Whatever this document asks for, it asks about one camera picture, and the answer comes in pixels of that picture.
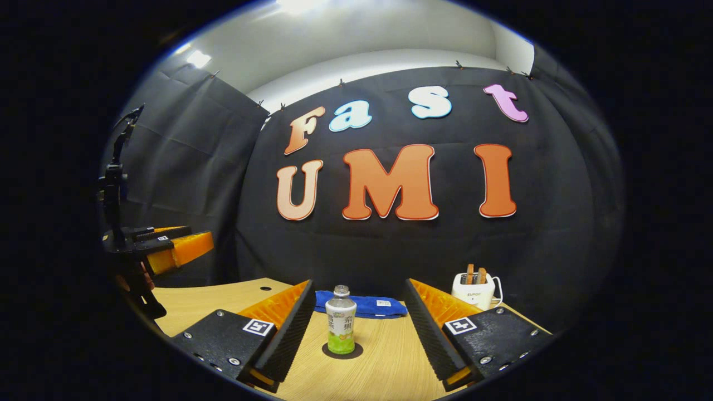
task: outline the black fabric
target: black fabric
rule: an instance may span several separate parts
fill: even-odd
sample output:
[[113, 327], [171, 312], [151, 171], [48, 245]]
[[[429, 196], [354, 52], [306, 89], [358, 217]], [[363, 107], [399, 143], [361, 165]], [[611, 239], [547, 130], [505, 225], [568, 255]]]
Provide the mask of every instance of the black fabric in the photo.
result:
[[[608, 165], [618, 159], [603, 121], [578, 87], [555, 82], [544, 73], [530, 80], [484, 68], [419, 68], [335, 86], [274, 113], [255, 144], [238, 205], [241, 278], [291, 284], [311, 278], [318, 290], [346, 284], [355, 295], [396, 297], [406, 278], [450, 292], [454, 275], [475, 263], [501, 278], [509, 305], [549, 330], [564, 328], [606, 274], [610, 253], [598, 253], [615, 249], [623, 200], [620, 167]], [[511, 121], [483, 92], [494, 83], [517, 95], [527, 123]], [[409, 91], [435, 85], [448, 91], [452, 111], [415, 117]], [[369, 102], [371, 123], [331, 132], [334, 111], [354, 100]], [[327, 112], [309, 143], [285, 156], [290, 123], [318, 106]], [[369, 148], [390, 171], [401, 148], [415, 143], [435, 149], [431, 191], [440, 216], [403, 221], [392, 209], [384, 219], [374, 213], [345, 220], [344, 154]], [[473, 148], [484, 143], [513, 152], [508, 167], [518, 209], [511, 217], [478, 212], [485, 183]], [[314, 211], [302, 221], [285, 220], [276, 206], [277, 170], [298, 168], [292, 202], [299, 204], [302, 164], [315, 159], [324, 167]]]
[[[194, 233], [209, 230], [213, 235], [214, 250], [155, 278], [162, 287], [239, 280], [233, 222], [245, 168], [267, 111], [220, 76], [210, 75], [186, 64], [185, 57], [170, 58], [137, 87], [121, 114], [146, 103], [121, 154], [128, 174], [122, 224], [190, 225]], [[110, 137], [101, 173], [121, 131], [117, 128]]]

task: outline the wooden table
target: wooden table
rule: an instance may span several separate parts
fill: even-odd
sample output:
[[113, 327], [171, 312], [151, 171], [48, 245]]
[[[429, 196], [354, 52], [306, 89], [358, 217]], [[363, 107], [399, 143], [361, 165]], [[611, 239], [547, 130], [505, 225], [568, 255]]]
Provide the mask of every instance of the wooden table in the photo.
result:
[[[212, 287], [156, 288], [154, 295], [168, 311], [156, 323], [172, 337], [216, 309], [237, 313], [289, 287], [261, 278]], [[506, 304], [502, 306], [512, 310]], [[327, 315], [313, 312], [292, 368], [276, 396], [288, 401], [434, 400], [465, 388], [451, 392], [443, 389], [410, 315], [355, 318], [354, 339], [364, 348], [362, 355], [351, 360], [327, 357], [322, 352], [327, 342]]]

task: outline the plastic bottle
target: plastic bottle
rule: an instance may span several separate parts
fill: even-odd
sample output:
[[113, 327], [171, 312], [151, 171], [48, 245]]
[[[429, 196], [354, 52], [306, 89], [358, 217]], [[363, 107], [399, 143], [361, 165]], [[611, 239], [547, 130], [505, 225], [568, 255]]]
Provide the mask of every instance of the plastic bottle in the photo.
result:
[[354, 316], [357, 304], [349, 298], [349, 287], [334, 287], [334, 298], [324, 306], [327, 311], [327, 348], [330, 352], [345, 355], [354, 351]]

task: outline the blue towel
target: blue towel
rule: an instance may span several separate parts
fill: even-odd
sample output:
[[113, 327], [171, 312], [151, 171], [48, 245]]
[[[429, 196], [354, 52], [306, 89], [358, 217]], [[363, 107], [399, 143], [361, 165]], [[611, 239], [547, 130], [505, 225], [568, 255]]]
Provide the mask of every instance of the blue towel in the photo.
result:
[[[325, 312], [324, 304], [333, 297], [334, 293], [332, 291], [317, 291], [317, 306], [314, 307], [314, 310]], [[395, 319], [406, 316], [406, 307], [393, 298], [349, 297], [356, 303], [356, 316], [358, 318]]]

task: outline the bottle cap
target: bottle cap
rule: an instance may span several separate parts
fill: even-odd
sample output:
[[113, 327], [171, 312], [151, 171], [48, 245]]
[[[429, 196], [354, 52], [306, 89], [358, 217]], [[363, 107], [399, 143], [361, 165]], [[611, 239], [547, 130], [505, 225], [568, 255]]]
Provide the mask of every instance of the bottle cap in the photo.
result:
[[346, 285], [338, 285], [337, 287], [334, 287], [334, 294], [340, 297], [347, 296], [349, 295], [349, 287]]

